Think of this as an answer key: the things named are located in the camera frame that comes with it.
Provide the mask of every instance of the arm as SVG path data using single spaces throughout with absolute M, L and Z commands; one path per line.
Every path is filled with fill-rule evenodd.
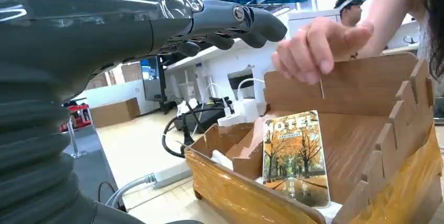
M 352 28 L 326 17 L 315 18 L 291 40 L 278 44 L 273 64 L 287 78 L 315 84 L 321 74 L 334 69 L 335 61 L 348 61 L 356 52 L 360 58 L 380 55 L 408 12 L 420 20 L 423 0 L 374 0 L 368 18 Z
M 387 43 L 401 26 L 407 13 L 411 12 L 417 19 L 417 5 L 420 0 L 373 0 L 370 13 L 365 19 L 374 25 L 373 36 L 359 51 L 360 58 L 375 57 L 381 54 Z

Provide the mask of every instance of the ceiling light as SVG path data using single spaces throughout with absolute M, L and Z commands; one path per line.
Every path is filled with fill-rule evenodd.
M 286 8 L 279 9 L 278 11 L 274 12 L 273 15 L 280 16 L 280 15 L 287 13 L 288 11 L 290 11 L 290 8 L 286 7 Z

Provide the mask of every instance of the human hand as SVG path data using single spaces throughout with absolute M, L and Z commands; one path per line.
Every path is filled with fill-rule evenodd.
M 277 71 L 286 78 L 315 84 L 320 75 L 330 73 L 335 61 L 348 60 L 362 49 L 373 35 L 373 25 L 363 23 L 346 27 L 326 17 L 315 18 L 291 40 L 283 40 L 273 53 Z

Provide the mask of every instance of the red object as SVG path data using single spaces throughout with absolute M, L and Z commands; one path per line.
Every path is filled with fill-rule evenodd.
M 72 112 L 72 113 L 75 113 L 75 112 L 77 112 L 77 111 L 80 111 L 80 114 L 82 114 L 82 113 L 83 113 L 83 110 L 88 109 L 88 108 L 89 108 L 88 105 L 72 105 L 72 106 L 69 106 L 69 107 L 68 107 L 68 110 L 69 110 L 70 112 Z M 82 128 L 82 127 L 85 127 L 85 126 L 89 126 L 89 125 L 91 125 L 91 121 L 89 121 L 89 120 L 83 120 L 83 117 L 80 116 L 80 115 L 75 116 L 75 122 L 76 122 L 76 124 L 74 124 L 74 125 L 77 125 L 77 126 L 74 127 L 74 125 L 73 125 L 74 129 L 80 129 L 80 128 Z M 61 126 L 60 126 L 60 131 L 61 131 L 61 132 L 68 131 L 68 126 L 67 126 L 67 124 L 63 124 L 63 125 L 61 125 Z

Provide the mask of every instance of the man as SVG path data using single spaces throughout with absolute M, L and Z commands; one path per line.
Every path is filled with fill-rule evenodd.
M 366 0 L 338 0 L 335 8 L 340 9 L 341 22 L 347 27 L 354 27 L 361 20 L 361 5 Z

